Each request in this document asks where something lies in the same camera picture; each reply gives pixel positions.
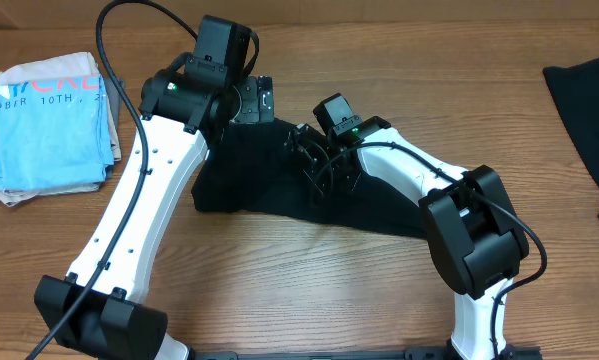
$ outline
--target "tan surface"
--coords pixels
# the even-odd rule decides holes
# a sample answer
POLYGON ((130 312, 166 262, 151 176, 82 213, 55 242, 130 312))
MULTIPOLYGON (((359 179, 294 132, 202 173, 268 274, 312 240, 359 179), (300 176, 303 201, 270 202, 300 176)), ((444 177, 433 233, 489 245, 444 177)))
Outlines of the tan surface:
MULTIPOLYGON (((0 24, 18 29, 92 28, 110 0, 0 0, 0 24)), ((156 0, 185 21, 204 14, 243 24, 599 19, 599 0, 156 0)), ((110 26, 168 26, 145 6, 113 11, 110 26)))
MULTIPOLYGON (((599 56, 599 21, 256 30, 255 73, 274 77, 282 119, 313 121, 315 104, 341 91, 363 118, 381 115, 431 154, 495 168, 550 256, 546 276, 510 296, 506 338, 540 345, 548 359, 599 359, 599 190, 541 74, 599 56)), ((192 46, 173 28, 108 30, 105 38, 137 106, 144 80, 192 46)), ((83 50, 95 52, 92 29, 0 32, 0 69, 83 50)), ((134 130, 122 114, 128 154, 134 130)), ((45 334, 32 302, 37 282, 65 274, 117 180, 99 193, 0 206, 0 359, 22 359, 45 334)), ((200 214, 190 186, 147 301, 169 314, 176 338, 202 351, 262 353, 402 349, 450 335, 452 293, 424 242, 282 217, 200 214)), ((537 266, 532 249, 522 275, 537 266)), ((43 358, 72 356, 50 346, 43 358)))

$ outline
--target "wooden floor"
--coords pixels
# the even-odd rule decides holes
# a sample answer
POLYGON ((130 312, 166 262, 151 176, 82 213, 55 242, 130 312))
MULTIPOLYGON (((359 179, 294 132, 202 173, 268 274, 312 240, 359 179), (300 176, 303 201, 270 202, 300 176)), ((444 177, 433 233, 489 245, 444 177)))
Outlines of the wooden floor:
MULTIPOLYGON (((505 335, 546 359, 599 359, 599 190, 557 114, 541 70, 599 57, 599 21, 408 23, 256 28, 255 74, 274 77, 277 116, 314 122, 341 92, 449 163, 488 164, 543 239, 549 267, 513 292, 505 335)), ((105 31, 106 52, 139 104, 144 80, 194 43, 176 28, 105 31)), ((0 32, 0 70, 77 51, 92 30, 0 32)), ((128 154, 134 127, 122 112, 128 154)), ((116 177, 98 193, 0 206, 0 359, 46 333, 32 297, 62 277, 95 229, 116 177)), ((425 242, 283 217, 201 214, 187 185, 159 249, 147 305, 197 350, 396 350, 442 345, 452 292, 425 242)), ((537 252, 522 263, 526 276, 537 252)), ((51 345, 42 359, 80 355, 51 345)))

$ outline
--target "black strap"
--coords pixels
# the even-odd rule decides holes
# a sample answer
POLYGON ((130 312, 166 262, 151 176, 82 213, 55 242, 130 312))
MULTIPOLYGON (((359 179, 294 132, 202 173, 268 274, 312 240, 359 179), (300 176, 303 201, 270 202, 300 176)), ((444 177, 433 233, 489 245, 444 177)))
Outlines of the black strap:
POLYGON ((250 30, 250 38, 252 39, 252 42, 255 44, 255 54, 252 55, 252 59, 250 59, 248 65, 246 65, 246 67, 243 68, 243 78, 248 77, 248 75, 250 75, 250 73, 252 72, 252 69, 255 68, 255 62, 257 61, 257 56, 259 55, 259 36, 256 32, 252 31, 252 29, 248 30, 250 30))

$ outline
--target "blue paper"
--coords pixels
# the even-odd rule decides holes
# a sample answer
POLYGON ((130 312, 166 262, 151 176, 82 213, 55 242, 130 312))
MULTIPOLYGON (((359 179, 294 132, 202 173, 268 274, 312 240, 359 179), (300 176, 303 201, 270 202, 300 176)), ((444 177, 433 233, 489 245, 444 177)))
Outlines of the blue paper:
POLYGON ((99 183, 114 163, 101 75, 0 87, 0 190, 99 183))

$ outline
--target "black cloth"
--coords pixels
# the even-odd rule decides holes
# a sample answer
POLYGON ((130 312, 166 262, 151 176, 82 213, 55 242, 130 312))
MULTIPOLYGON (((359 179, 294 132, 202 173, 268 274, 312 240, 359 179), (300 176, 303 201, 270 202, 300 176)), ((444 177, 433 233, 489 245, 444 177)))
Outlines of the black cloth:
POLYGON ((311 206, 309 183, 284 143, 294 124, 231 124, 192 187, 202 212, 247 210, 384 234, 424 238, 417 205, 362 172, 311 206))
POLYGON ((543 73, 561 120, 599 186, 599 59, 543 73))

